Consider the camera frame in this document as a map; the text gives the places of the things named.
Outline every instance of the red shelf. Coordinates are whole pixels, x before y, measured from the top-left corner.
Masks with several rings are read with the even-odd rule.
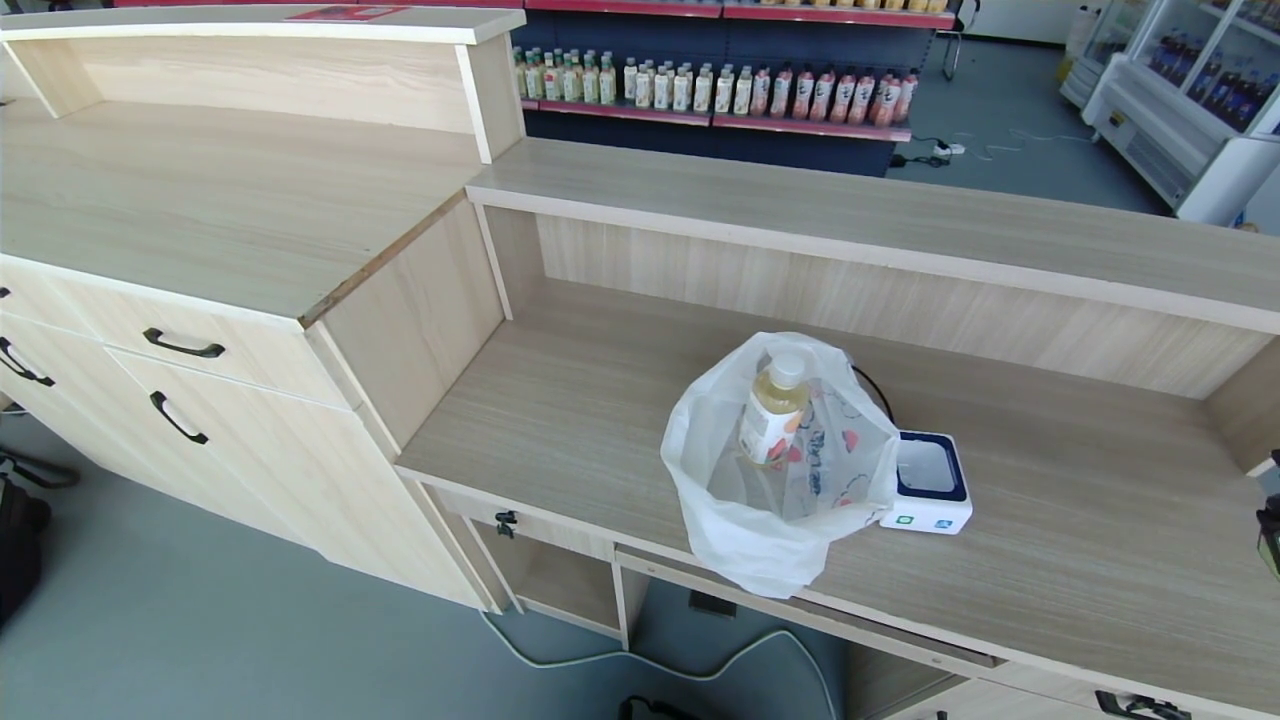
[[[716,115],[716,118],[712,119],[712,124],[719,128],[748,128],[804,135],[829,135],[835,137],[879,140],[883,142],[906,142],[911,140],[911,128],[908,126],[878,128],[870,124],[846,126],[842,123],[827,123],[818,120],[776,120],[773,118],[756,118],[754,115]]]
[[[525,6],[525,0],[356,0],[360,5],[413,5],[419,8],[499,8],[503,10],[520,10]]]
[[[525,8],[530,10],[572,10],[577,13],[718,18],[722,5],[719,3],[666,3],[660,0],[525,0]]]
[[[814,5],[724,5],[726,18],[746,20],[797,20],[805,23],[850,23],[884,27],[951,29],[955,13],[911,13],[909,10],[865,10]]]
[[[677,126],[712,124],[712,117],[707,113],[676,113],[672,110],[650,110],[634,105],[588,105],[586,102],[563,102],[559,100],[539,100],[538,109],[549,113],[570,113],[573,115],[600,115],[604,118],[626,118],[628,120],[649,120],[654,123],[672,123]]]

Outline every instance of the black bag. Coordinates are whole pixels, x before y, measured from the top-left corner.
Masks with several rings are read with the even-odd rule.
[[[60,483],[46,480],[23,464],[56,471],[68,479]],[[9,479],[10,473],[51,489],[79,482],[74,470],[0,448],[0,628],[40,583],[40,534],[52,519],[49,503],[31,497]]]

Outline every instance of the red sign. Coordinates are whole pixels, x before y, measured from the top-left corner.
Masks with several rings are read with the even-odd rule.
[[[287,20],[319,20],[325,23],[367,23],[408,8],[380,8],[378,5],[329,5],[319,10],[284,18]]]

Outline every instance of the counter top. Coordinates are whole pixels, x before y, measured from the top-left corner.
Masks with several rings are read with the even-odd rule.
[[[846,348],[900,427],[952,434],[974,498],[956,537],[873,527],[835,543],[801,597],[1210,712],[1280,714],[1280,583],[1254,548],[1262,493],[1202,404],[545,283],[406,445],[406,477],[694,561],[658,455],[671,407],[753,332],[799,329]]]
[[[534,138],[472,179],[467,195],[1280,334],[1280,242],[1170,218]]]
[[[479,45],[525,24],[524,10],[396,8],[358,22],[297,20],[333,5],[196,5],[0,18],[5,42],[79,37],[326,37]]]
[[[0,109],[3,251],[303,318],[480,169],[470,136],[283,113]]]

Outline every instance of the bottle label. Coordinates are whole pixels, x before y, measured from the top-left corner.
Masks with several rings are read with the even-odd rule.
[[[768,465],[782,460],[791,441],[796,437],[796,429],[804,410],[795,413],[769,413],[755,393],[750,393],[746,400],[746,409],[742,410],[742,423],[739,428],[737,441],[742,454],[756,465]]]

